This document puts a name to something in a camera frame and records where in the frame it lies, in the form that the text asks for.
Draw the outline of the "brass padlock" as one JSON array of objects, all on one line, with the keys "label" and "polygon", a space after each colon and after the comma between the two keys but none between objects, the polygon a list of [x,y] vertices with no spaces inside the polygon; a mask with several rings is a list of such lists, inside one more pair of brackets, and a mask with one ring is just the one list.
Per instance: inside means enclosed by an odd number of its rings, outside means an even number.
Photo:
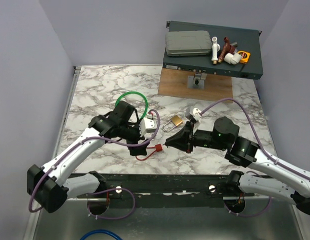
[{"label": "brass padlock", "polygon": [[163,125],[162,129],[164,132],[168,133],[182,124],[183,124],[182,118],[175,115],[167,123]]}]

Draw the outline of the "red plastic seal tag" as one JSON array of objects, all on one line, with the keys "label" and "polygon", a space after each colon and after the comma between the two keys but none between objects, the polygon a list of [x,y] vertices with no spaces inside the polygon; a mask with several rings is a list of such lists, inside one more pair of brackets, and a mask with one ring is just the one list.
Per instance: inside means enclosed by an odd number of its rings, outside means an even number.
[{"label": "red plastic seal tag", "polygon": [[154,146],[148,146],[148,147],[146,147],[146,149],[147,150],[153,150],[153,151],[150,154],[146,155],[144,158],[139,158],[138,156],[135,156],[135,159],[138,161],[145,161],[148,158],[150,158],[153,154],[163,151],[162,144],[160,144],[160,143],[156,144]]}]

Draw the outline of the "green cable lock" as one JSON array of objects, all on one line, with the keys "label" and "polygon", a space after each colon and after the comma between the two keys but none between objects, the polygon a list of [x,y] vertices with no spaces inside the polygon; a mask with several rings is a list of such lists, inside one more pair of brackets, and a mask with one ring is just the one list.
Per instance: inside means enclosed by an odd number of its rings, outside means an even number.
[{"label": "green cable lock", "polygon": [[141,119],[141,118],[145,117],[146,114],[148,113],[148,106],[149,106],[148,100],[147,100],[147,98],[146,98],[142,93],[140,93],[140,92],[138,92],[138,91],[128,91],[128,92],[125,92],[125,93],[121,94],[121,95],[117,98],[117,100],[116,100],[116,102],[115,102],[115,106],[117,106],[118,103],[119,103],[121,100],[123,100],[123,99],[125,99],[126,97],[129,97],[129,96],[135,96],[135,97],[137,97],[137,98],[143,100],[143,102],[144,102],[144,111],[143,111],[142,115],[141,115],[139,118]]}]

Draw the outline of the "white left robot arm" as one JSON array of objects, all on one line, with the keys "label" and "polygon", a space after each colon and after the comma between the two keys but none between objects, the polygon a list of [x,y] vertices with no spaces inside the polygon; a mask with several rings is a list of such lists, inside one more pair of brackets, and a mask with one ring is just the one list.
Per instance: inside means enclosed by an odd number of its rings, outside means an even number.
[{"label": "white left robot arm", "polygon": [[151,114],[131,122],[137,110],[125,101],[105,115],[91,119],[88,127],[60,155],[42,167],[32,165],[27,172],[27,192],[31,196],[29,210],[34,213],[33,202],[38,202],[47,212],[58,210],[66,200],[83,194],[99,198],[106,190],[102,177],[95,172],[71,177],[73,171],[94,151],[115,138],[125,140],[132,156],[145,155],[149,141],[145,134],[156,129]]}]

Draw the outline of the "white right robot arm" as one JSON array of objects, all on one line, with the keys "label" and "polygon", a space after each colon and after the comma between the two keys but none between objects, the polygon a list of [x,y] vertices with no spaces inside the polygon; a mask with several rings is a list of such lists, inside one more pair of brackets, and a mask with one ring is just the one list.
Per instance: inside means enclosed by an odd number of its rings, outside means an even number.
[{"label": "white right robot arm", "polygon": [[259,171],[258,177],[232,171],[225,191],[236,196],[255,193],[282,199],[310,216],[310,171],[292,165],[265,151],[260,144],[239,136],[239,126],[227,117],[218,118],[212,131],[196,129],[195,123],[185,126],[165,141],[167,147],[191,153],[194,147],[225,151],[230,163]]}]

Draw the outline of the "white elbow pipe fitting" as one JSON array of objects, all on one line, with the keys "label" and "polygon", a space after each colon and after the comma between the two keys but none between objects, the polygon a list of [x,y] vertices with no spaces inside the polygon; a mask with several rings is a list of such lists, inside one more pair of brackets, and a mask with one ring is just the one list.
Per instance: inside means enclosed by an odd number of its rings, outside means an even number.
[{"label": "white elbow pipe fitting", "polygon": [[242,55],[238,53],[227,53],[224,57],[224,61],[230,65],[236,65],[238,64],[242,59]]}]

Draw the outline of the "grey plastic case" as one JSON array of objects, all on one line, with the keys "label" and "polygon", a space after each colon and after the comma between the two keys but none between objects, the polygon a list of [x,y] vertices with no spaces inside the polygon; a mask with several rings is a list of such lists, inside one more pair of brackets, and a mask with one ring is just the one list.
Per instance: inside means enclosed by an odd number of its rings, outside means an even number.
[{"label": "grey plastic case", "polygon": [[212,50],[212,41],[208,31],[170,31],[165,35],[168,56],[207,55]]}]

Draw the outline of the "white pipe fitting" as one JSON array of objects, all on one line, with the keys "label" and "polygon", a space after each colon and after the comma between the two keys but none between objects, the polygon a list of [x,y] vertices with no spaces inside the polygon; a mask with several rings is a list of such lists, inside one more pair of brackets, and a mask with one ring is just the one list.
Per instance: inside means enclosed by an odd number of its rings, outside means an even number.
[{"label": "white pipe fitting", "polygon": [[212,63],[215,65],[218,61],[218,52],[220,51],[220,45],[218,44],[218,38],[216,36],[212,37]]}]

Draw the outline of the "brown pipe fitting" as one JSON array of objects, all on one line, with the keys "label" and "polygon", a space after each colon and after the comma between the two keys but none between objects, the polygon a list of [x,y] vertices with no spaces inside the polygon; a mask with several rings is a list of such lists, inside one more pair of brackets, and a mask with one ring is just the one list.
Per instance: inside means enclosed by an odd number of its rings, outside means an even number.
[{"label": "brown pipe fitting", "polygon": [[232,51],[232,49],[233,49],[233,46],[230,44],[229,38],[225,37],[224,38],[224,45],[223,45],[222,51],[218,57],[217,62],[221,63],[224,60],[225,55],[227,53],[229,53],[230,51]]}]

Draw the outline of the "yellow tape measure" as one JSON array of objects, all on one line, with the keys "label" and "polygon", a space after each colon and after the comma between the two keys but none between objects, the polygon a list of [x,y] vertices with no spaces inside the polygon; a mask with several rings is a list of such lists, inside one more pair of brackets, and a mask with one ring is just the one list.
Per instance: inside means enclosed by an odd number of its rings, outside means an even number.
[{"label": "yellow tape measure", "polygon": [[251,53],[247,52],[247,51],[243,51],[243,50],[239,50],[237,52],[239,55],[241,55],[241,59],[240,59],[240,63],[241,64],[247,64],[249,61],[249,58],[251,56]]}]

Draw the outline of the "dark grey pipe fitting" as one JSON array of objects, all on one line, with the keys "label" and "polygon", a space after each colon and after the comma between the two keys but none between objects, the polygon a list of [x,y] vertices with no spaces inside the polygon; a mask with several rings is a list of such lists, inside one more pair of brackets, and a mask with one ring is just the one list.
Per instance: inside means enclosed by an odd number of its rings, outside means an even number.
[{"label": "dark grey pipe fitting", "polygon": [[237,42],[235,41],[235,42],[233,42],[233,43],[231,43],[230,44],[230,46],[231,46],[231,48],[230,48],[230,53],[231,54],[234,54],[234,53],[236,53],[238,50],[237,50],[237,46],[238,46],[238,44],[237,44]]}]

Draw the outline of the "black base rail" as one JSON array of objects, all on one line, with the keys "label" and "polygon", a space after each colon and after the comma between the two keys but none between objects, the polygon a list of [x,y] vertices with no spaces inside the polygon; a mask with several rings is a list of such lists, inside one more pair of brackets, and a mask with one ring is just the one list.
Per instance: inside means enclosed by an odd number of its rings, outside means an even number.
[{"label": "black base rail", "polygon": [[232,175],[180,174],[93,174],[101,180],[97,195],[84,193],[80,199],[104,201],[110,208],[222,208],[224,198],[236,200],[242,191]]}]

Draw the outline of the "grey metal bracket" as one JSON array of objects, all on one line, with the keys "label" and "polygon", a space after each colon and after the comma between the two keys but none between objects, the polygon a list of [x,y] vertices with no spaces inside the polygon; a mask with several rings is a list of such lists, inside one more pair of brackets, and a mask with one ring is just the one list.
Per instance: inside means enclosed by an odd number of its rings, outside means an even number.
[{"label": "grey metal bracket", "polygon": [[187,77],[187,87],[189,89],[204,89],[206,73],[195,73]]}]

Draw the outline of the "aluminium side rail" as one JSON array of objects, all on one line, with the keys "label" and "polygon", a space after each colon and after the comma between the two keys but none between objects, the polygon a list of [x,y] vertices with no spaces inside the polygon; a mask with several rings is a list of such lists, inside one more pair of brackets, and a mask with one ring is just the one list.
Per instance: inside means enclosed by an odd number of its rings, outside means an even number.
[{"label": "aluminium side rail", "polygon": [[64,133],[64,129],[65,129],[65,126],[66,126],[67,118],[68,118],[68,112],[69,112],[69,110],[71,108],[71,104],[72,104],[72,100],[73,100],[73,97],[74,97],[75,89],[76,89],[76,86],[77,86],[78,78],[79,78],[79,75],[80,75],[80,72],[81,72],[81,68],[82,67],[80,65],[79,66],[74,66],[74,75],[73,75],[73,79],[72,79],[72,82],[71,82],[71,87],[70,87],[70,90],[69,90],[69,94],[68,94],[68,97],[67,97],[67,102],[66,102],[66,106],[65,106],[65,109],[64,109],[61,125],[60,125],[60,128],[59,128],[57,141],[56,141],[56,144],[55,144],[55,147],[54,147],[53,158],[55,158],[58,155],[58,150],[59,150],[60,144],[62,142],[63,133]]}]

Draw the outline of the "dark teal network switch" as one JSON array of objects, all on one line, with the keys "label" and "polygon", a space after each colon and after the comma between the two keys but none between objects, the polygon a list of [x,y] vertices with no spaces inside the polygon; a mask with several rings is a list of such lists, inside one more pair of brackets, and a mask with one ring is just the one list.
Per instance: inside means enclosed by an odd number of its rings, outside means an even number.
[{"label": "dark teal network switch", "polygon": [[170,21],[163,67],[258,80],[263,75],[259,31]]}]

